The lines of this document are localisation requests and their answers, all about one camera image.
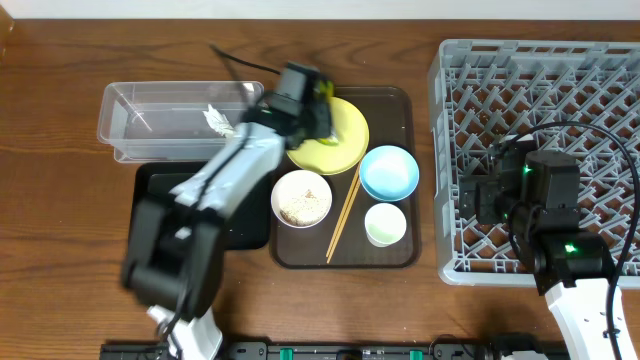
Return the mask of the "yellow green snack wrapper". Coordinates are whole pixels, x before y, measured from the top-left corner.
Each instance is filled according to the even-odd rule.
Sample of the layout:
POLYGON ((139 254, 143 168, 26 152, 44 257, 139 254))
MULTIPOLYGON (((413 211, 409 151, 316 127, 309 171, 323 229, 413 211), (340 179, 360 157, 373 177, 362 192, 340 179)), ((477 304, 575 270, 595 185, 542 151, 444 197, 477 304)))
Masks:
POLYGON ((334 95, 334 84, 330 80, 321 80, 318 85, 321 109, 321 136, 319 142, 328 146, 337 146, 340 142, 333 124, 331 99, 334 95))

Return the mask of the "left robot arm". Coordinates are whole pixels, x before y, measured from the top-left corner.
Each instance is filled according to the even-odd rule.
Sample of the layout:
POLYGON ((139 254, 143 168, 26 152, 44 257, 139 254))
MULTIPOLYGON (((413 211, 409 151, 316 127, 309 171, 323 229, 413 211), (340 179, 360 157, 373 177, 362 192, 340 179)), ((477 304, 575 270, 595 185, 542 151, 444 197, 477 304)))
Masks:
POLYGON ((211 305, 222 278, 222 232, 285 151, 331 136, 330 100, 266 94, 244 112, 228 144, 191 178, 136 202, 121 283, 155 314, 160 354, 216 357, 222 335, 211 305))

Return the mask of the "rice and nuts leftovers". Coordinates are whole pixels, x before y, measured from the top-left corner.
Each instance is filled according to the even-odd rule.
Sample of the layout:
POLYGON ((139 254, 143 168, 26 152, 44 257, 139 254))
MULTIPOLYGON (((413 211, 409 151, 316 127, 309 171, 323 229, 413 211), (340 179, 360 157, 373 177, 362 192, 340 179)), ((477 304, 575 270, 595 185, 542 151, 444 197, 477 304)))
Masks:
POLYGON ((330 209, 331 199, 307 190, 281 204, 278 214, 292 226, 308 227, 320 222, 330 209))

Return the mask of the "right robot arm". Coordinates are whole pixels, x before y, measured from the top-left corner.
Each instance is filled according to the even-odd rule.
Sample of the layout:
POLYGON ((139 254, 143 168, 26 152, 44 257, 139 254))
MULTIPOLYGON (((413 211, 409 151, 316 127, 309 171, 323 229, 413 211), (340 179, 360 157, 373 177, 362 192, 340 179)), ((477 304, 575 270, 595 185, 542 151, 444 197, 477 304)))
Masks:
POLYGON ((462 217, 507 226, 512 250, 533 275, 570 358, 636 358, 609 247, 579 225, 577 159, 540 150, 525 136, 496 160, 491 174, 461 180, 462 217))

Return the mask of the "white bowl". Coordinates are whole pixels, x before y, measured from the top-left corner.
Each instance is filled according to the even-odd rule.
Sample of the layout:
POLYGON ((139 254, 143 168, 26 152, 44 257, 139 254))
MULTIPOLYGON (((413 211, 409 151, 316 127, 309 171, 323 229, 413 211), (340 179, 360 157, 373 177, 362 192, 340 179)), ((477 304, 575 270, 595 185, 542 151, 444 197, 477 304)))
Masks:
POLYGON ((307 190, 311 190, 313 192, 315 192, 316 194, 323 194, 327 197, 329 197, 331 199, 331 205, 330 205, 330 209, 332 206, 332 200, 333 200, 333 195, 332 195, 332 190, 328 184, 328 182, 320 175, 312 172, 312 171, 308 171, 308 170, 295 170, 295 171, 291 171, 286 173, 285 175, 283 175, 274 185, 273 189, 272 189, 272 193, 271 193, 271 207, 273 210, 274 215, 285 225, 293 227, 293 228, 309 228, 312 226, 315 226, 317 224, 319 224, 329 213, 326 213, 326 215, 324 216, 324 218, 312 225, 312 226, 308 226, 308 227, 297 227, 297 226, 292 226, 289 225, 288 223, 286 223, 282 217, 278 214, 278 211, 280 210, 281 204, 286 201, 289 198, 295 197, 296 195, 299 194, 303 194, 305 193, 307 190))

